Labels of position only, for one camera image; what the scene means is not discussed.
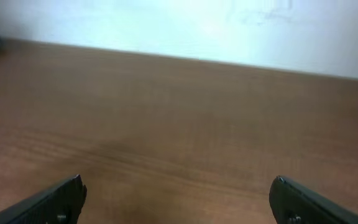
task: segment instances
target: wooden table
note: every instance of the wooden table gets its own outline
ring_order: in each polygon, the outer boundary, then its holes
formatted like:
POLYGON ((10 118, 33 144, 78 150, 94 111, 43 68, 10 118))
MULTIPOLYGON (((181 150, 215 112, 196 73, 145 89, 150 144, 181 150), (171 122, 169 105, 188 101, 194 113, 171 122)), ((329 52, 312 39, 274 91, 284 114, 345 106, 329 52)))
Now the wooden table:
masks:
POLYGON ((278 174, 358 213, 358 81, 8 41, 0 210, 77 173, 78 223, 275 223, 278 174))

